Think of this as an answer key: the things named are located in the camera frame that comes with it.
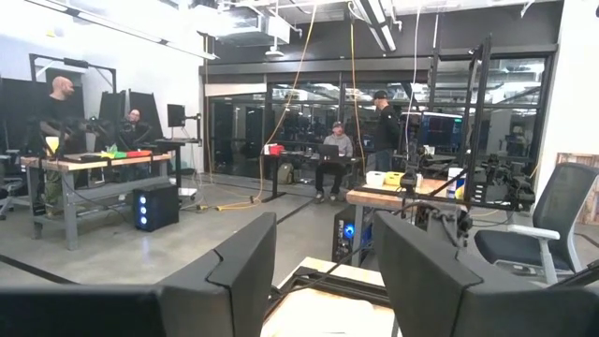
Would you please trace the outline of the small black monitor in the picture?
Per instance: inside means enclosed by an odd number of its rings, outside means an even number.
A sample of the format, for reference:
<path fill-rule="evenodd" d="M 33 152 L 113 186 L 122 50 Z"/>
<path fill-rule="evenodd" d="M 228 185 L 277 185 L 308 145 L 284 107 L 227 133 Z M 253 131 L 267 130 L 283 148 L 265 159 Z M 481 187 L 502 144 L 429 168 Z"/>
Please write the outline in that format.
<path fill-rule="evenodd" d="M 169 127 L 185 127 L 187 119 L 185 114 L 185 106 L 177 104 L 168 104 L 167 113 Z"/>

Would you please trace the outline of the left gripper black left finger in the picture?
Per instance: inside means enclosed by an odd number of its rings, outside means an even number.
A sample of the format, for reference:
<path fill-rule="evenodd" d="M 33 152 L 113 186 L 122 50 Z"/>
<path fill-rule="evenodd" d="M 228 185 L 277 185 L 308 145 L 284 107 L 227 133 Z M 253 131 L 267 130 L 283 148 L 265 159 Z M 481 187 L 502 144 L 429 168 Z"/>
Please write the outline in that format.
<path fill-rule="evenodd" d="M 259 337 L 276 222 L 262 213 L 153 285 L 0 287 L 0 337 Z"/>

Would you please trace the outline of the wooden workbench with grey legs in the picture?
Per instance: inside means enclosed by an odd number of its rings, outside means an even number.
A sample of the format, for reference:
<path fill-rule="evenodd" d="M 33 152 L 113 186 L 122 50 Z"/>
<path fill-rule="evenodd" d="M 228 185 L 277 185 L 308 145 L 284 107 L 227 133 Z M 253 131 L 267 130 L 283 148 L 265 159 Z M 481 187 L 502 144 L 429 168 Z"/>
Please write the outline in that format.
<path fill-rule="evenodd" d="M 170 154 L 149 154 L 147 156 L 118 159 L 99 158 L 95 162 L 82 162 L 77 154 L 70 154 L 62 160 L 23 156 L 21 164 L 26 171 L 26 183 L 31 203 L 33 238 L 38 240 L 42 237 L 42 229 L 45 225 L 56 225 L 65 230 L 66 249 L 69 251 L 78 249 L 79 224 L 86 220 L 84 216 L 77 215 L 79 205 L 95 203 L 121 194 L 130 194 L 136 189 L 168 184 L 168 162 L 170 159 Z M 79 171 L 116 169 L 134 164 L 157 166 L 158 174 L 131 182 L 105 183 L 95 188 L 77 189 L 75 187 L 75 174 Z M 45 205 L 38 197 L 40 177 L 49 171 L 57 172 L 61 176 L 63 217 L 60 220 L 52 220 L 42 214 Z"/>

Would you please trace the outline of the black computer tower blue fan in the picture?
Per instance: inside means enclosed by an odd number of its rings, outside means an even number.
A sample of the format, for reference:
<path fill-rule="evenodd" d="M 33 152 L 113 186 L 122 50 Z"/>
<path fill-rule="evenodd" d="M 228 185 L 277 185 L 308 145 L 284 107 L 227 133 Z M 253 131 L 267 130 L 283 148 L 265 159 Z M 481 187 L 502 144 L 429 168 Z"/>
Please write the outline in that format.
<path fill-rule="evenodd" d="M 357 235 L 356 206 L 348 205 L 337 212 L 333 220 L 333 236 L 331 245 L 331 260 L 338 262 L 353 250 L 353 242 Z M 363 215 L 360 244 L 365 245 L 372 240 L 372 217 Z"/>

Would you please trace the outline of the black desk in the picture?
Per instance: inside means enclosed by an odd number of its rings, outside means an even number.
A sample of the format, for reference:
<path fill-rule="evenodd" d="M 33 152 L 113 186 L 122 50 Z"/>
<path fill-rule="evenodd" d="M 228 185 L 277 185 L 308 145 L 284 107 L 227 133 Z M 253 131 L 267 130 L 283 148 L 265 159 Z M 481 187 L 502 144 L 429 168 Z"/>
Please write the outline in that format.
<path fill-rule="evenodd" d="M 283 162 L 290 162 L 291 164 L 296 162 L 301 164 L 308 163 L 317 166 L 321 164 L 323 160 L 319 158 L 318 154 L 292 154 L 288 151 L 283 151 L 278 156 L 262 154 L 260 156 L 260 182 L 263 183 L 266 178 L 264 168 L 270 169 L 271 172 L 271 192 L 268 197 L 260 197 L 260 200 L 263 203 L 268 203 L 285 195 L 285 192 L 278 191 L 279 184 L 277 183 L 277 169 Z M 338 157 L 330 160 L 330 162 L 346 165 L 348 167 L 349 172 L 346 174 L 347 189 L 353 189 L 358 183 L 358 175 L 364 172 L 363 165 L 365 164 L 365 159 L 362 157 Z"/>

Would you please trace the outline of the wipes canister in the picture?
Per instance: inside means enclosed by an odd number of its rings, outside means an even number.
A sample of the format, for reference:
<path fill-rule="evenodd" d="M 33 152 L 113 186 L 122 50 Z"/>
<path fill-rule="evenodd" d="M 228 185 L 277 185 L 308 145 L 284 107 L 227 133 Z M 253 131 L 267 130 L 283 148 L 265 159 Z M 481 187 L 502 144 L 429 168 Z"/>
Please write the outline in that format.
<path fill-rule="evenodd" d="M 450 168 L 448 170 L 447 179 L 449 181 L 457 176 L 459 176 L 459 178 L 446 188 L 446 196 L 448 198 L 463 199 L 467 170 L 465 168 Z"/>

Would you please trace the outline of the person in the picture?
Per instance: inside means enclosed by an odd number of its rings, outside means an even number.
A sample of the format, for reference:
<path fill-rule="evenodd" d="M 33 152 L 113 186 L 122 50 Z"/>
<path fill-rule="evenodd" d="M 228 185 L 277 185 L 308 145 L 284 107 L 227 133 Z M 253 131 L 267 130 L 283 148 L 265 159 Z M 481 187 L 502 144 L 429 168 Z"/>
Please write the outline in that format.
<path fill-rule="evenodd" d="M 346 163 L 354 154 L 353 142 L 344 133 L 341 122 L 333 123 L 332 133 L 325 137 L 318 152 L 320 162 L 315 170 L 315 199 L 319 202 L 324 199 L 324 176 L 331 174 L 333 185 L 330 189 L 329 199 L 335 201 L 340 195 L 343 176 L 346 173 Z"/>
<path fill-rule="evenodd" d="M 141 143 L 152 134 L 152 128 L 141 121 L 141 112 L 132 109 L 121 121 L 117 133 L 117 148 L 120 151 L 136 151 Z"/>
<path fill-rule="evenodd" d="M 399 146 L 401 130 L 396 111 L 388 103 L 387 92 L 377 91 L 373 96 L 378 122 L 375 128 L 373 142 L 375 150 L 375 169 L 391 171 L 392 157 Z"/>
<path fill-rule="evenodd" d="M 51 82 L 52 91 L 42 102 L 39 113 L 41 137 L 63 136 L 64 154 L 80 154 L 85 151 L 85 126 L 81 119 L 75 116 L 74 106 L 69 98 L 74 94 L 73 82 L 62 76 L 55 77 Z"/>

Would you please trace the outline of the grey mesh office chair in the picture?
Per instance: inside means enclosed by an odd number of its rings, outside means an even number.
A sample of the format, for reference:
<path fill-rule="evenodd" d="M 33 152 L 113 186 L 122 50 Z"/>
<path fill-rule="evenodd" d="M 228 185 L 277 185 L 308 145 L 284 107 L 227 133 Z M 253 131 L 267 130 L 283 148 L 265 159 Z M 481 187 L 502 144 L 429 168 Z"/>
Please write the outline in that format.
<path fill-rule="evenodd" d="M 581 271 L 575 223 L 597 178 L 599 168 L 558 164 L 535 205 L 532 223 L 512 224 L 504 231 L 477 231 L 474 240 L 479 253 L 492 265 L 548 285 Z"/>

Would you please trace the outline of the ceiling light fixture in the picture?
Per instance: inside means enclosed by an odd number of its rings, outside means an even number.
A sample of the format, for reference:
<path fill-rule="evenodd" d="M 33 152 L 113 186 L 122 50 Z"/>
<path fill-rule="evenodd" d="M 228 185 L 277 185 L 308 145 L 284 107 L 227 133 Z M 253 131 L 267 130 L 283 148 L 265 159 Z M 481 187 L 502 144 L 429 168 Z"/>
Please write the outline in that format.
<path fill-rule="evenodd" d="M 396 44 L 382 0 L 352 0 L 352 2 L 357 14 L 366 22 L 380 49 L 385 53 L 394 52 Z"/>

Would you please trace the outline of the black computer tower blue lights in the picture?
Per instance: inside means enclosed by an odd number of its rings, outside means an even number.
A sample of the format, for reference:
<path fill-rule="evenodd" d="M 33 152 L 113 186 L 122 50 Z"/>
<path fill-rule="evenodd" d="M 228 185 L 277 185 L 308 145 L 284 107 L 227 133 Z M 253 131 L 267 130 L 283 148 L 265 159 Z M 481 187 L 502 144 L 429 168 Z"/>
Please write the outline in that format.
<path fill-rule="evenodd" d="M 135 228 L 153 232 L 179 222 L 179 188 L 164 184 L 133 191 L 132 209 Z"/>

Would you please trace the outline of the black aluminium table frame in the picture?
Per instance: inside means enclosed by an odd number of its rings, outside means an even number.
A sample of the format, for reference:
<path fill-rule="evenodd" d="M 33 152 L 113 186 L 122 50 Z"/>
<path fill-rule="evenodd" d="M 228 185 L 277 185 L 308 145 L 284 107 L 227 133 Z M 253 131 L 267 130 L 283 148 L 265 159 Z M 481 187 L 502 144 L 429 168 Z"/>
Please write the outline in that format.
<path fill-rule="evenodd" d="M 391 308 L 389 297 L 384 286 L 378 286 L 363 281 L 337 275 L 326 275 L 322 271 L 307 267 L 299 267 L 277 289 L 271 287 L 269 306 L 265 313 L 267 320 L 283 303 L 290 290 L 311 284 L 311 289 L 331 295 L 337 295 L 352 300 L 365 300 L 371 304 Z"/>

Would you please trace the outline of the large lit monitor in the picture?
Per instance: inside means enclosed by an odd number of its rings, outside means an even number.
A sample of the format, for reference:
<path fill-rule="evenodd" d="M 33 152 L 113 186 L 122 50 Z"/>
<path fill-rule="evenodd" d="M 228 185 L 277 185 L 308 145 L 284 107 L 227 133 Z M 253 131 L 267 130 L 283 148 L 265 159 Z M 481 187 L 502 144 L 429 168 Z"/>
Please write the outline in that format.
<path fill-rule="evenodd" d="M 435 148 L 436 153 L 456 153 L 461 146 L 462 116 L 441 112 L 424 112 L 418 140 Z"/>

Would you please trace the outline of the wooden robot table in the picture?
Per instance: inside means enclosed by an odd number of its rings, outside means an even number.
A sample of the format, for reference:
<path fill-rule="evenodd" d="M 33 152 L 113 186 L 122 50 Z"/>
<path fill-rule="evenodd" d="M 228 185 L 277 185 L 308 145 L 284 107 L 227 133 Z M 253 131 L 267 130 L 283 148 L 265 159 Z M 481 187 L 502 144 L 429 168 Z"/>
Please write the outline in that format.
<path fill-rule="evenodd" d="M 459 248 L 465 247 L 472 219 L 459 199 L 446 196 L 448 186 L 449 183 L 445 181 L 422 179 L 412 190 L 400 186 L 373 187 L 364 184 L 349 191 L 345 199 L 356 206 L 357 235 L 352 252 L 342 261 L 359 267 L 370 258 L 370 243 L 361 245 L 359 235 L 363 215 L 370 215 L 373 222 L 375 211 L 392 212 L 435 238 Z"/>

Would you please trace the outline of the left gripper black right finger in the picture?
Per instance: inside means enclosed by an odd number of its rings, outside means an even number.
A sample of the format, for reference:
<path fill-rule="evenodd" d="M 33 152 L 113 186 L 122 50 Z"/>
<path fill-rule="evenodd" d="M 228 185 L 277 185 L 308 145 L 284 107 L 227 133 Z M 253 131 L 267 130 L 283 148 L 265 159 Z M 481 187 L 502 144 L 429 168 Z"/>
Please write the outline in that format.
<path fill-rule="evenodd" d="M 389 212 L 373 247 L 403 337 L 599 337 L 599 288 L 541 287 Z"/>

